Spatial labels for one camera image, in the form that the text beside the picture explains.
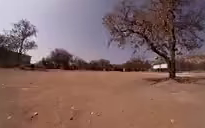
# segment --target sandy ground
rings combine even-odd
[[[205,80],[166,75],[0,69],[0,128],[205,128]]]

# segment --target rock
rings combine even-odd
[[[33,120],[34,117],[38,116],[38,112],[34,112],[33,115],[31,116],[31,120]]]
[[[101,116],[101,115],[102,115],[101,113],[99,113],[99,112],[97,113],[97,116]]]
[[[72,107],[71,107],[71,109],[72,109],[72,110],[75,110],[75,107],[74,107],[74,106],[72,106]]]
[[[10,119],[12,119],[12,116],[8,116],[8,117],[7,117],[7,120],[10,120]]]
[[[170,119],[171,124],[174,124],[175,120],[174,119]]]

